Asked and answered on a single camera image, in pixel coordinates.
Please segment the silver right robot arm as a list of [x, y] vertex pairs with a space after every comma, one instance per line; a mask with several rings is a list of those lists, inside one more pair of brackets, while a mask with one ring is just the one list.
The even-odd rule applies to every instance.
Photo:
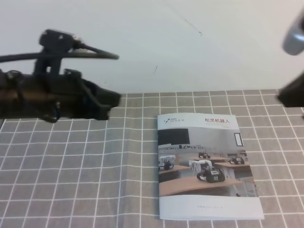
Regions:
[[[304, 9], [300, 11], [290, 26], [283, 41], [283, 50], [297, 56], [304, 51]], [[304, 106], [304, 73], [281, 89], [277, 99], [287, 108]]]

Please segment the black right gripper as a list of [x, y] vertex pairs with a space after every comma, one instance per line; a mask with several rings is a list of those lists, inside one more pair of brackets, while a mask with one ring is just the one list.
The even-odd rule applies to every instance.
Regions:
[[277, 99], [285, 107], [303, 107], [304, 73], [285, 86], [277, 95]]

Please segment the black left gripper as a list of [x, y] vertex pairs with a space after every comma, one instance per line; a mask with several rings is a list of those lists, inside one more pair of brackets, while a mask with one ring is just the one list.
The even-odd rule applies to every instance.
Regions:
[[21, 84], [22, 118], [55, 123], [60, 118], [108, 120], [121, 94], [100, 88], [68, 70], [58, 76], [28, 76]]

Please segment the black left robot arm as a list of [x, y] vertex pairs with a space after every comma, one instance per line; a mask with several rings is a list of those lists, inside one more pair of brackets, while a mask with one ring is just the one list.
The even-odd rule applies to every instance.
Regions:
[[57, 76], [0, 74], [2, 119], [38, 118], [52, 124], [60, 118], [108, 120], [120, 101], [121, 94], [83, 79], [76, 70]]

